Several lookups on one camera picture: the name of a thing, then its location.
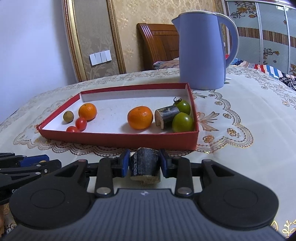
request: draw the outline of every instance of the kettle handle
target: kettle handle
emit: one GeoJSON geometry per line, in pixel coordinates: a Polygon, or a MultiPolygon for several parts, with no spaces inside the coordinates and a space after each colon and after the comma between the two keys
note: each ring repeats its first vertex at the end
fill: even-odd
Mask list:
{"type": "Polygon", "coordinates": [[[226,59],[226,68],[232,63],[232,61],[235,59],[237,52],[239,50],[239,32],[237,30],[237,27],[234,23],[234,21],[224,14],[215,13],[218,17],[219,23],[223,23],[228,29],[232,37],[232,46],[230,50],[230,54],[228,58],[226,59]]]}

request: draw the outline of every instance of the wooden headboard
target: wooden headboard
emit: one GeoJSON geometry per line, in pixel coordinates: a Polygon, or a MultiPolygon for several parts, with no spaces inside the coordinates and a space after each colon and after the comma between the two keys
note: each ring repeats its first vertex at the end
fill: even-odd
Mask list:
{"type": "Polygon", "coordinates": [[[144,68],[152,70],[157,61],[179,57],[179,34],[173,24],[138,23],[144,42],[144,68]]]}

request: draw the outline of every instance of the red box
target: red box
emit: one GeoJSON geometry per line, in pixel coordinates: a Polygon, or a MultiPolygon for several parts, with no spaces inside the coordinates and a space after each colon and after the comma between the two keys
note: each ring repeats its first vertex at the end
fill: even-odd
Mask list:
{"type": "Polygon", "coordinates": [[[54,111],[37,130],[43,137],[57,141],[105,147],[148,147],[167,150],[195,150],[199,132],[193,96],[186,83],[130,85],[82,91],[54,111]],[[138,131],[127,123],[127,114],[132,108],[148,106],[154,114],[156,109],[172,105],[174,97],[180,97],[190,103],[194,131],[163,131],[155,125],[155,121],[148,129],[138,131]],[[79,117],[79,107],[87,102],[93,103],[97,108],[95,119],[88,122],[83,132],[66,132],[68,126],[75,125],[75,120],[79,117]],[[67,110],[74,113],[74,121],[71,123],[63,121],[63,114],[67,110]]]}

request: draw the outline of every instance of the cherry tomato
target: cherry tomato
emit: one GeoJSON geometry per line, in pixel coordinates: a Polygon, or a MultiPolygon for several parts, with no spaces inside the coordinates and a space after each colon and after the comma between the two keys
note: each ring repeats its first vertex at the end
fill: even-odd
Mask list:
{"type": "Polygon", "coordinates": [[[87,125],[87,121],[86,121],[86,119],[84,119],[82,117],[79,117],[75,122],[75,126],[80,131],[84,131],[86,128],[86,125],[87,125]]]}
{"type": "Polygon", "coordinates": [[[179,109],[180,112],[190,115],[191,107],[190,107],[190,104],[186,100],[182,100],[182,99],[177,100],[177,98],[175,98],[173,105],[175,105],[179,109]]]}
{"type": "Polygon", "coordinates": [[[174,132],[188,132],[194,130],[194,121],[186,113],[178,113],[172,123],[172,128],[174,132]]]}
{"type": "Polygon", "coordinates": [[[66,131],[67,132],[81,132],[75,126],[69,126],[66,131]]]}

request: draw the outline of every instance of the gray ribbed surface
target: gray ribbed surface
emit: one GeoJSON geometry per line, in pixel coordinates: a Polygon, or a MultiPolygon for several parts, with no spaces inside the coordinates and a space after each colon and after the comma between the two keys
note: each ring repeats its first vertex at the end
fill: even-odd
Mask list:
{"type": "Polygon", "coordinates": [[[81,220],[55,230],[38,231],[18,225],[4,241],[283,241],[271,227],[233,231],[204,218],[193,201],[168,189],[120,189],[97,199],[81,220]]]}

